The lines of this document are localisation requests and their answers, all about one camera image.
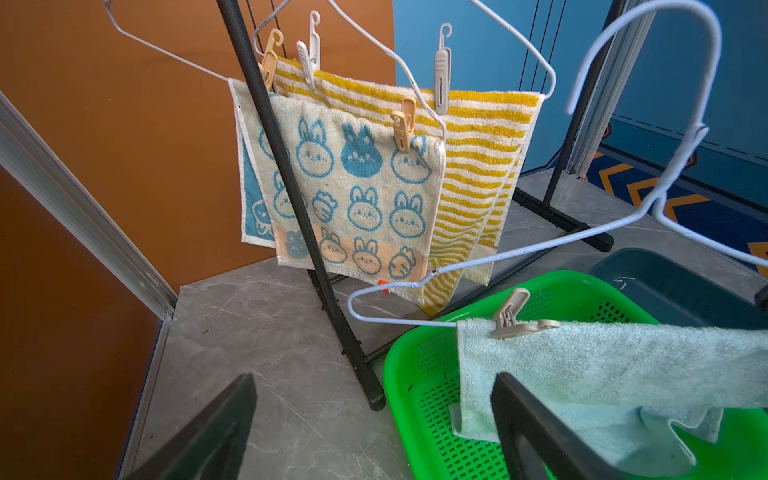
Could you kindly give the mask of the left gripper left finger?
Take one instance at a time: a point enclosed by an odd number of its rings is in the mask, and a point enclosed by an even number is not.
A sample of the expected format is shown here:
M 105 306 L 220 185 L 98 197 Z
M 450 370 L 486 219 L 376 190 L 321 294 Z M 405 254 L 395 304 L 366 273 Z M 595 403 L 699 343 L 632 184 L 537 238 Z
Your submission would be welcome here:
M 256 406 L 253 376 L 239 375 L 129 477 L 236 479 Z

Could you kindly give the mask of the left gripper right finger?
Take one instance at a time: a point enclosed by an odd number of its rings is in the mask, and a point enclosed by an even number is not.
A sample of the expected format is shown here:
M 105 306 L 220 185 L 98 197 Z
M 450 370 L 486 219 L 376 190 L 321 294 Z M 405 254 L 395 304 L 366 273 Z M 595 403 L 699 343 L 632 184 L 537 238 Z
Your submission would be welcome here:
M 491 393 L 494 420 L 512 479 L 622 479 L 522 383 L 499 373 Z

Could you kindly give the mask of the light green towel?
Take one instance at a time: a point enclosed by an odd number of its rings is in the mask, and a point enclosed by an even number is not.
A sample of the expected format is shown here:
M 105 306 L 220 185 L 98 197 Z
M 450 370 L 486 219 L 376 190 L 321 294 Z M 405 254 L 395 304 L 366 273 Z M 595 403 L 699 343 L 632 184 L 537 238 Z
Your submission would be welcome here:
M 515 377 L 608 464 L 643 477 L 690 473 L 684 436 L 714 444 L 729 409 L 767 404 L 767 334 L 642 323 L 564 322 L 508 339 L 457 327 L 457 436 L 497 442 L 495 378 Z

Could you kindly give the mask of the beige clothespin towel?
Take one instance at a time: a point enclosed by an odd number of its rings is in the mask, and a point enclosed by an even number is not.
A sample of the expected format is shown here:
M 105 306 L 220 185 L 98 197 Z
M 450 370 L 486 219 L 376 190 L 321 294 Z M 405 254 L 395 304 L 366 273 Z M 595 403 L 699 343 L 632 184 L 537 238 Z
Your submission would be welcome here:
M 495 313 L 493 320 L 496 327 L 489 334 L 489 337 L 496 340 L 506 340 L 561 327 L 561 323 L 555 320 L 541 319 L 535 322 L 519 320 L 518 315 L 522 312 L 530 298 L 531 293 L 527 289 L 513 289 L 500 309 Z

